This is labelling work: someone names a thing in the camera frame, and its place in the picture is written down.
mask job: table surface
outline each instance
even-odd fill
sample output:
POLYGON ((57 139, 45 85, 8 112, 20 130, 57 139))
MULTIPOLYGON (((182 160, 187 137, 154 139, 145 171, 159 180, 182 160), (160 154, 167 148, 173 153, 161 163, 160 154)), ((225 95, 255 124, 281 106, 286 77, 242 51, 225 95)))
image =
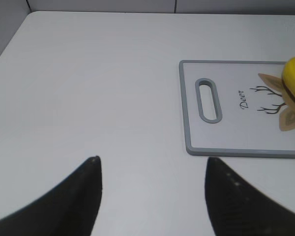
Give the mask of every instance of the table surface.
MULTIPOLYGON (((295 16, 30 14, 0 57, 0 218, 97 154, 92 235, 213 236, 207 158, 185 150, 178 63, 292 56, 295 16)), ((295 212, 295 160, 222 159, 295 212)))

